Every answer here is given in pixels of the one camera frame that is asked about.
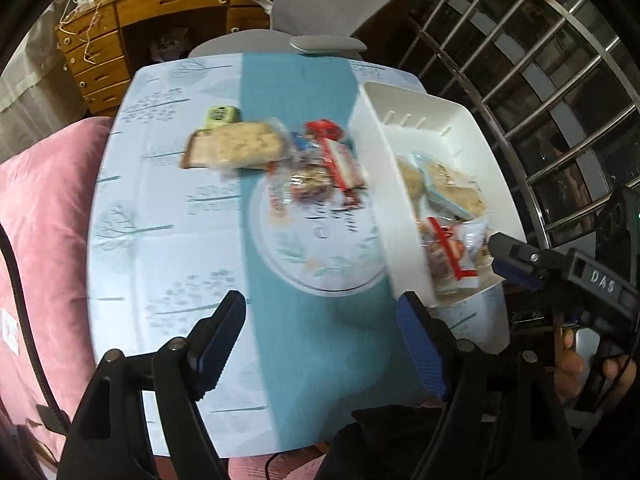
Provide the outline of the person right hand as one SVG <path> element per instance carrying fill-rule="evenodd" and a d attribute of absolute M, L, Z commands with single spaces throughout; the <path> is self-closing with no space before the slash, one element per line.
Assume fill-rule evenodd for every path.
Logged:
<path fill-rule="evenodd" d="M 579 376 L 586 368 L 585 361 L 581 356 L 573 350 L 574 330 L 571 328 L 563 328 L 562 335 L 562 351 L 556 358 L 554 371 L 554 390 L 561 402 L 573 400 L 579 396 L 582 391 L 582 382 Z M 625 365 L 628 356 L 619 356 L 618 358 L 609 359 L 603 364 L 603 374 L 607 380 L 614 382 Z M 620 402 L 631 386 L 637 375 L 637 364 L 630 361 L 625 368 L 620 380 L 613 392 L 605 400 L 604 405 L 608 408 Z"/>

